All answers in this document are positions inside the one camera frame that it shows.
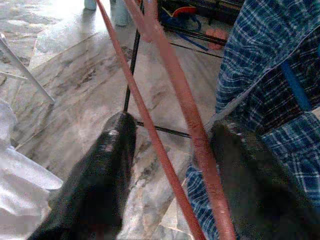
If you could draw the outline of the white child chair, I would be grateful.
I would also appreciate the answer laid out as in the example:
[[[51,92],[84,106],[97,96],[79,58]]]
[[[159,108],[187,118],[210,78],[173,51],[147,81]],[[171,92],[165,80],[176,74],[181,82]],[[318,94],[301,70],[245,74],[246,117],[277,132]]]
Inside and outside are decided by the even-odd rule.
[[[125,27],[131,19],[124,0],[110,0],[112,6],[115,7],[115,24],[120,27]],[[96,0],[84,0],[84,8],[95,11],[97,9]]]

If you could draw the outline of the white shirt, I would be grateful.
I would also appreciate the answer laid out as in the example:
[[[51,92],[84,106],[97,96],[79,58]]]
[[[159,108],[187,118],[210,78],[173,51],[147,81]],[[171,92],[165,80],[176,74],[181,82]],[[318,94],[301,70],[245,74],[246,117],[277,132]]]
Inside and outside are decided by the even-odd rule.
[[[16,122],[11,106],[0,99],[0,240],[26,240],[50,211],[50,192],[63,185],[12,146]]]

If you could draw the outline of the black drying rack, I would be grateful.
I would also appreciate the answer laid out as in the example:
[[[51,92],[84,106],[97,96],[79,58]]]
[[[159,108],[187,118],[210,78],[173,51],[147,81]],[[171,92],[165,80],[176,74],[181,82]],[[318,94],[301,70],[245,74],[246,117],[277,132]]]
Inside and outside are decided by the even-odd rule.
[[[139,9],[141,10],[142,14],[144,15],[145,14],[144,3],[147,2],[147,0],[137,0],[137,2],[139,2],[138,3]],[[220,2],[222,3],[223,0],[214,0],[214,4],[215,4],[214,8],[218,8],[217,6],[219,6]],[[192,3],[190,5],[190,7],[196,7],[196,9],[200,9],[200,4],[198,4],[198,3],[196,4],[194,2],[194,3]],[[222,39],[219,39],[219,38],[211,37],[211,36],[208,36],[208,35],[206,35],[204,33],[196,33],[194,36],[198,40],[202,40],[202,41],[205,41],[205,42],[208,42],[208,43],[219,44],[219,45],[222,45],[223,47],[227,43],[226,40],[222,40]],[[137,56],[138,56],[138,49],[139,49],[139,45],[140,45],[140,39],[141,39],[141,34],[140,34],[140,32],[138,30],[138,27],[137,27],[136,33],[135,33],[134,45],[133,45],[132,59],[131,59],[131,63],[130,63],[130,71],[131,71],[132,75],[134,75],[135,68],[136,68],[136,61],[137,61]],[[196,48],[191,48],[191,47],[189,47],[187,45],[177,44],[175,42],[169,42],[169,44],[174,46],[174,47],[179,47],[179,48],[183,48],[183,49],[186,49],[186,50],[191,50],[191,51],[194,51],[194,52],[197,52],[197,53],[206,54],[206,55],[209,55],[209,56],[213,56],[215,58],[222,58],[221,56],[209,53],[209,51],[210,51],[209,47],[207,47],[208,51],[204,51],[204,50],[199,50],[199,49],[196,49]],[[126,95],[125,95],[125,101],[124,101],[124,107],[123,107],[124,111],[128,111],[130,97],[131,97],[131,91],[130,91],[129,87],[127,87]],[[161,126],[157,126],[157,125],[155,126],[155,129],[157,131],[160,131],[160,132],[163,132],[163,133],[167,133],[167,134],[171,134],[171,135],[175,135],[175,136],[180,136],[180,137],[184,137],[184,138],[191,138],[188,133],[177,131],[177,130],[174,130],[174,129],[165,128],[165,127],[161,127]]]

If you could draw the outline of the red plastic piece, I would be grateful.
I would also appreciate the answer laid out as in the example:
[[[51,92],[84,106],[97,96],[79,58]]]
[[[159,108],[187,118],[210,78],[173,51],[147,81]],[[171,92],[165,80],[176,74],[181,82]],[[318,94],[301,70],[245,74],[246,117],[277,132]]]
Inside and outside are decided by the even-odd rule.
[[[183,7],[179,7],[177,8],[174,12],[173,12],[173,17],[177,18],[180,17],[182,15],[194,15],[197,13],[197,8],[195,6],[183,6]]]

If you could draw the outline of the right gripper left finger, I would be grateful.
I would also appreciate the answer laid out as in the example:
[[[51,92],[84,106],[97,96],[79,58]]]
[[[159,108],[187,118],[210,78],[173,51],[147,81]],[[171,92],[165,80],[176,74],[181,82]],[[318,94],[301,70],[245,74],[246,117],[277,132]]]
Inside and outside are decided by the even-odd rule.
[[[27,240],[116,240],[130,193],[136,135],[128,112],[108,119]]]

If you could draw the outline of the blue hanger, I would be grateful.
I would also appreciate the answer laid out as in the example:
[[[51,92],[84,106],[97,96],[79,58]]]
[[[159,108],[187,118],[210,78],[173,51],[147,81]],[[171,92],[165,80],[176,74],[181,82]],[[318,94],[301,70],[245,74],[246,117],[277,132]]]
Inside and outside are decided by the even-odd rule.
[[[175,33],[181,39],[205,52],[209,51],[207,47],[194,40],[196,38],[195,34],[200,34],[202,30],[202,23],[194,13],[180,12],[174,16],[162,9],[159,14],[159,20],[165,30]]]
[[[299,82],[297,76],[294,74],[293,70],[291,69],[288,61],[284,61],[281,64],[281,69],[282,69],[282,72],[284,74],[285,79],[288,82],[288,85],[290,86],[290,88],[292,90],[292,93],[293,93],[299,107],[304,112],[311,111],[312,105],[311,105],[304,89],[300,85],[300,82]]]

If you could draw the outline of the blue plaid shirt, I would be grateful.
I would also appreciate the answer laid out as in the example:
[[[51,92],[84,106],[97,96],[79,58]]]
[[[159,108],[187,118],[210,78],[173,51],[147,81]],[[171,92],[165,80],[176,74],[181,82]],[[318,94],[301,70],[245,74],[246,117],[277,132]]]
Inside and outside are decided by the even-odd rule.
[[[311,111],[299,107],[284,61]],[[210,147],[210,128],[222,120],[256,133],[320,214],[320,0],[244,1],[224,48],[215,114],[205,126]]]

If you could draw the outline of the red sandals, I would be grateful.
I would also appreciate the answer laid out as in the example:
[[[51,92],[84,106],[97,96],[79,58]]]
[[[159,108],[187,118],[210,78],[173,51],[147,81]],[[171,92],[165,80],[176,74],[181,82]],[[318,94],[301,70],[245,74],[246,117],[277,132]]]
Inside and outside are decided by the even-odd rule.
[[[225,41],[228,39],[228,35],[229,35],[225,30],[221,28],[210,28],[206,30],[205,34],[210,37],[214,37],[214,38],[225,40]],[[208,44],[208,47],[211,50],[221,50],[223,48],[222,45],[213,43],[213,42],[210,42]]]

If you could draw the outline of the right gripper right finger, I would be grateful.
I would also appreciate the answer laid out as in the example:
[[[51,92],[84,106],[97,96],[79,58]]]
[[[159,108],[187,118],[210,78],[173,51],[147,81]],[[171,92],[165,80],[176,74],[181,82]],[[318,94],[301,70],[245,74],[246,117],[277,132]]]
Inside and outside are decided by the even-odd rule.
[[[226,119],[209,135],[240,240],[320,240],[320,213],[255,132]]]

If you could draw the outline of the pink hanger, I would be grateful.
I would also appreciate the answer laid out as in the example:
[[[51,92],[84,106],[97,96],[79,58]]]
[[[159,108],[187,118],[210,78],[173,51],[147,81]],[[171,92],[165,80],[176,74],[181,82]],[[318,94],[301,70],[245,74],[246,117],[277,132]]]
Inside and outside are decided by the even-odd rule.
[[[175,170],[168,159],[168,155],[158,136],[152,118],[146,108],[143,98],[139,92],[138,86],[130,71],[129,65],[125,60],[120,43],[117,39],[116,32],[101,3],[101,0],[95,0],[105,26],[111,37],[113,47],[121,63],[129,89],[134,97],[139,114],[143,119],[145,128],[148,130],[149,137],[155,148],[158,159],[160,160],[166,177],[175,193],[176,200],[180,204],[185,219],[193,234],[195,240],[205,240],[202,228],[193,212]],[[194,151],[198,166],[202,171],[202,176],[206,186],[206,191],[210,200],[211,209],[215,217],[215,223],[220,240],[236,240],[234,226],[231,221],[231,215],[228,208],[227,200],[224,195],[220,176],[216,169],[216,159],[210,148],[208,136],[204,130],[201,117],[195,100],[192,96],[190,86],[187,82],[184,71],[181,68],[175,51],[170,46],[162,26],[158,21],[157,0],[144,0],[144,11],[141,11],[134,0],[124,0],[127,9],[135,22],[142,38],[146,42],[155,43],[160,57],[164,62],[166,71],[174,88],[179,105],[186,120],[191,140],[194,145]]]

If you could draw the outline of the grey folding chair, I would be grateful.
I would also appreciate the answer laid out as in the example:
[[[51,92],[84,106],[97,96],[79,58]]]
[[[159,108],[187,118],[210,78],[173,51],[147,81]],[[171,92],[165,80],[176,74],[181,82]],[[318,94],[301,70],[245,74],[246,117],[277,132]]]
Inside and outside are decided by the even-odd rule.
[[[12,74],[1,72],[1,71],[0,71],[0,74],[4,76],[9,76],[12,78],[20,79],[20,80],[30,81],[42,93],[42,95],[50,102],[50,104],[54,105],[55,100],[35,79],[35,77],[31,74],[31,72],[23,65],[20,59],[12,52],[12,50],[7,45],[5,39],[6,39],[5,35],[3,33],[0,33],[0,50],[3,52],[4,55],[6,55],[10,59],[10,61],[18,68],[18,70],[23,73],[24,77],[12,75]]]

